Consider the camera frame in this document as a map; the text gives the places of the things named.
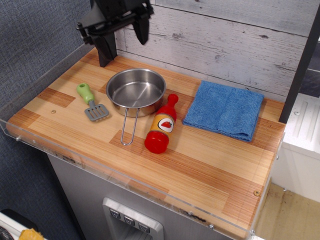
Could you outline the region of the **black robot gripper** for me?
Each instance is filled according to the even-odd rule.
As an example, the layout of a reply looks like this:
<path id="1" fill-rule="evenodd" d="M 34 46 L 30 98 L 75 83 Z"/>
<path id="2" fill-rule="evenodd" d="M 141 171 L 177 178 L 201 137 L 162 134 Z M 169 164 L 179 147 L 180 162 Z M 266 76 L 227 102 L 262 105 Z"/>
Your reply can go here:
<path id="1" fill-rule="evenodd" d="M 82 17 L 76 29 L 85 44 L 94 43 L 100 62 L 111 62 L 117 56 L 114 32 L 132 25 L 137 39 L 145 45 L 149 39 L 149 19 L 154 9 L 148 0 L 93 0 L 91 10 Z M 91 37 L 89 30 L 105 23 L 106 35 Z"/>

